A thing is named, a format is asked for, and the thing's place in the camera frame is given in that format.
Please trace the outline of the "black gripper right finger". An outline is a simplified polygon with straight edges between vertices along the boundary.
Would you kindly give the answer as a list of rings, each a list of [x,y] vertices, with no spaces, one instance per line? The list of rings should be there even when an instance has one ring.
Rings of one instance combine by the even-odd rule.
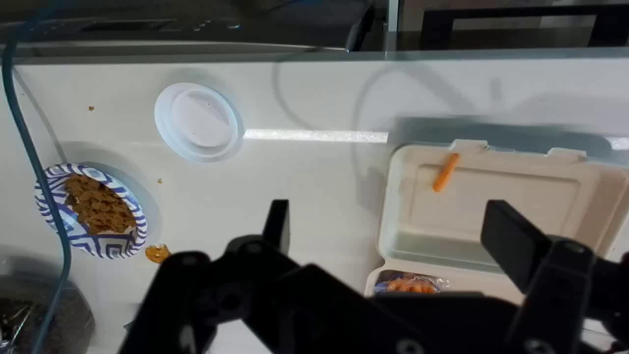
[[[550,238],[507,200],[489,200],[482,224],[482,246],[525,293],[550,248]]]

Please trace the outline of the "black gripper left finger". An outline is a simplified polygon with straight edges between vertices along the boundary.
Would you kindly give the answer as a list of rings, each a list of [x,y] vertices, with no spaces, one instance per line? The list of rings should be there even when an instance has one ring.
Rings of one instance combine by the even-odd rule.
[[[291,236],[289,200],[277,198],[269,206],[267,220],[263,226],[263,240],[269,242],[281,253],[287,253],[289,236]]]

